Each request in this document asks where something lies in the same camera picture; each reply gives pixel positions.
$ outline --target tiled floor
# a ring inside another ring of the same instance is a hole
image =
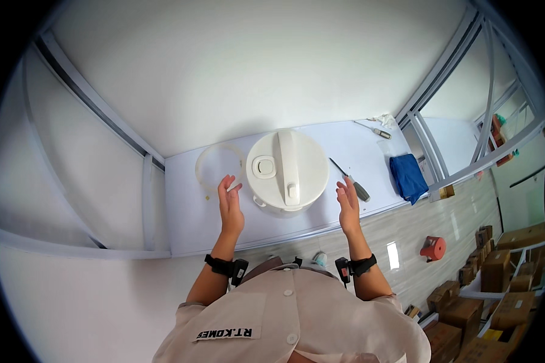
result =
[[[492,225],[495,240],[501,234],[499,208],[496,203],[492,176],[485,172],[479,181],[471,178],[454,186],[455,196],[430,203],[427,199],[414,206],[405,206],[362,220],[362,229],[371,251],[392,290],[403,305],[413,304],[427,311],[426,298],[446,280],[456,280],[468,255],[475,250],[474,232],[482,225]],[[426,236],[446,240],[446,253],[440,261],[426,263],[420,256]],[[395,243],[398,259],[388,245]],[[334,261],[349,258],[348,244],[341,231],[318,237],[237,251],[235,258],[246,259],[254,267],[273,254],[284,262],[295,256],[312,258],[319,250],[328,255],[327,269],[336,275]],[[396,261],[399,267],[393,268]],[[348,285],[353,291],[353,284]]]

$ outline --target screwdriver handle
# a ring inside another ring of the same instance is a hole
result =
[[[368,201],[370,199],[370,195],[365,191],[365,189],[363,189],[363,187],[358,182],[353,180],[353,178],[351,178],[351,175],[349,175],[348,178],[351,180],[353,186],[355,187],[357,197],[363,201]]]

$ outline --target person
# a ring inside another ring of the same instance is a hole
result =
[[[242,229],[234,176],[218,186],[222,230],[212,258],[232,261]],[[359,203],[349,178],[337,183],[339,223],[351,260],[372,256],[359,222]],[[355,296],[329,272],[281,264],[248,273],[226,293],[228,277],[206,264],[175,313],[175,327],[154,362],[427,363],[430,344],[403,314],[374,264],[353,277]]]

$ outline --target hand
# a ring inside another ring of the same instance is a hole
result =
[[[220,217],[222,218],[222,233],[235,239],[244,229],[244,214],[240,211],[238,191],[242,188],[239,183],[227,191],[232,185],[234,175],[226,175],[218,185],[218,199],[220,199]]]
[[[347,177],[343,178],[345,184],[337,182],[337,201],[341,205],[341,213],[339,214],[339,223],[341,229],[346,236],[362,232],[362,227],[359,224],[359,201],[357,193],[351,180]]]

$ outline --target screwdriver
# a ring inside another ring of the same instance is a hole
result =
[[[337,169],[339,169],[339,171],[341,171],[341,173],[349,178],[349,180],[351,180],[351,182],[353,183],[353,186],[355,187],[355,191],[357,193],[357,196],[359,197],[359,199],[363,200],[363,201],[368,201],[370,199],[370,195],[365,191],[365,189],[363,189],[363,187],[361,185],[359,185],[358,182],[356,182],[355,180],[353,180],[353,178],[351,178],[351,175],[347,175],[345,171],[343,171],[343,169],[341,169],[339,167],[339,165],[337,165],[337,163],[335,163],[333,161],[332,158],[329,158],[329,160],[331,161],[331,163],[333,163],[333,165],[335,165],[337,167]]]
[[[374,134],[379,135],[379,136],[383,137],[384,139],[388,139],[388,140],[391,140],[391,139],[392,139],[392,135],[391,135],[391,134],[388,134],[387,132],[385,132],[385,131],[383,131],[383,130],[380,130],[379,128],[369,127],[369,126],[366,126],[366,125],[364,125],[364,124],[361,124],[361,123],[359,123],[359,122],[357,122],[357,121],[354,121],[354,123],[356,123],[356,124],[358,124],[358,125],[360,125],[360,126],[363,126],[363,127],[365,127],[365,128],[370,129],[371,131],[374,132]]]

